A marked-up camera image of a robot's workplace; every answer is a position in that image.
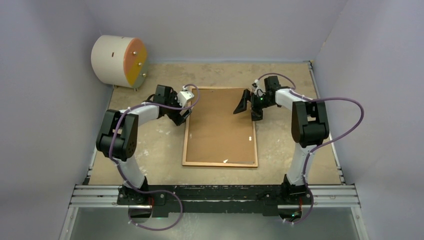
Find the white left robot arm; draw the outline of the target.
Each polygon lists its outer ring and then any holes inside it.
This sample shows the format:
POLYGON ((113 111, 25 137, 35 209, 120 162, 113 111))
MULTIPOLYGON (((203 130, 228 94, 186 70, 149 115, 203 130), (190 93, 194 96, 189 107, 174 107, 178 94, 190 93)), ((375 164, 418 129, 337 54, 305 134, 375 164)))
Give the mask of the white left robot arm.
POLYGON ((146 203, 151 194, 135 157, 138 129, 164 116, 176 126, 185 123, 200 99, 190 91, 191 87, 196 88, 196 85, 189 83, 176 91, 171 86, 159 84, 155 93, 142 103, 122 110, 108 109, 104 114, 96 149, 117 167, 124 187, 131 189, 130 199, 138 205, 146 203))

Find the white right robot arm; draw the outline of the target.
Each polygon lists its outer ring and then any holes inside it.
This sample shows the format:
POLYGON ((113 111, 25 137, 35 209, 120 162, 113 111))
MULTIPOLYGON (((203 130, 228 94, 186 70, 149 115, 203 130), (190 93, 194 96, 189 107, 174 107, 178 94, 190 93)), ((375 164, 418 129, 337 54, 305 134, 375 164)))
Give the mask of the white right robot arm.
POLYGON ((245 89, 234 114, 250 110, 252 121, 263 119, 268 107, 285 107, 291 111, 291 136, 295 151, 288 172, 281 184, 280 196, 288 204, 308 193, 307 181, 313 150, 323 144, 330 135, 326 105, 324 102, 297 94, 294 88, 282 86, 278 76, 266 74, 264 89, 255 80, 251 89, 245 89))

